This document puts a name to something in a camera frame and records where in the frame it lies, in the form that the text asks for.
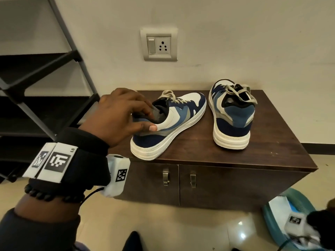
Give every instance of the hand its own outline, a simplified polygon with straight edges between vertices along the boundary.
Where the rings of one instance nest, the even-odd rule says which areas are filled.
[[[101,97],[98,109],[79,129],[114,147],[127,136],[139,131],[157,131],[157,126],[151,122],[132,122],[131,114],[134,112],[143,112],[153,118],[151,110],[152,104],[139,92],[117,88],[110,95]]]

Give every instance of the white sole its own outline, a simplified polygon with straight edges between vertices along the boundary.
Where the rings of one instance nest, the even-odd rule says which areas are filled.
[[[196,124],[201,119],[201,117],[205,113],[206,105],[207,105],[207,101],[205,101],[205,104],[200,109],[200,111],[198,113],[196,113],[196,115],[194,115],[187,122],[183,123],[178,128],[176,128],[174,131],[172,131],[170,134],[168,134],[166,136],[166,138],[164,138],[163,141],[156,144],[155,146],[152,146],[152,147],[149,147],[149,148],[139,147],[134,143],[133,138],[132,138],[131,141],[130,141],[130,151],[132,152],[132,154],[134,154],[139,159],[154,160],[155,158],[157,158],[159,155],[161,155],[169,147],[172,140],[180,132],[186,130],[187,128],[189,128],[191,126],[193,126],[194,124]]]
[[[246,134],[245,136],[241,136],[241,137],[229,136],[229,135],[225,135],[224,133],[222,133],[216,124],[216,114],[215,114],[215,108],[214,108],[211,92],[212,92],[212,89],[209,91],[208,105],[211,108],[213,117],[214,117],[214,127],[213,127],[214,142],[223,148],[227,148],[231,150],[244,149],[245,147],[248,146],[249,139],[250,139],[250,131],[248,132],[248,134]]]

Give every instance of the shoelace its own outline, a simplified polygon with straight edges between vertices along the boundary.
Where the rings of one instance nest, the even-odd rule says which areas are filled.
[[[174,95],[173,91],[171,90],[165,90],[162,92],[162,95],[159,97],[160,98],[168,98],[171,99],[172,102],[174,103],[187,103],[189,100],[183,100],[183,99],[179,99],[176,98],[176,96]]]
[[[233,84],[232,86],[230,85],[225,85],[224,88],[226,89],[226,93],[229,95],[236,95],[237,97],[239,97],[240,101],[243,102],[251,102],[254,103],[255,105],[257,105],[257,100],[255,99],[254,96],[251,95],[250,93],[250,87],[248,85],[241,85],[243,87],[242,90],[239,90],[238,92],[235,90],[237,84]],[[240,97],[240,94],[245,92],[246,94],[248,94],[248,96],[251,98],[249,100],[244,100]]]

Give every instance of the cabinet handle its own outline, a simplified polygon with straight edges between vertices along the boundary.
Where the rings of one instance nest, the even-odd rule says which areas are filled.
[[[164,169],[163,170],[163,184],[164,186],[167,186],[170,183],[169,180],[169,170],[168,169]]]
[[[196,188],[196,186],[197,186],[197,175],[195,173],[191,173],[190,178],[191,178],[192,188]]]

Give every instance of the wooden cabinet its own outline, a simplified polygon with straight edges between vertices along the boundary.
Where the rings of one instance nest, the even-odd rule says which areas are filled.
[[[256,211],[307,174],[179,165],[180,206]]]
[[[115,198],[178,206],[178,165],[132,162],[123,192]]]
[[[177,97],[189,92],[174,91]],[[150,101],[161,95],[160,91],[141,93]],[[208,106],[201,120],[181,132],[153,161],[133,156],[131,137],[111,148],[111,154],[132,162],[118,198],[170,205],[179,205],[180,199],[184,207],[253,211],[316,171],[317,166],[266,94],[262,90],[253,90],[252,94],[258,105],[250,142],[244,150],[227,150],[214,143],[214,121]],[[168,186],[162,180],[165,168],[170,172]],[[195,178],[195,188],[191,187],[190,174]]]

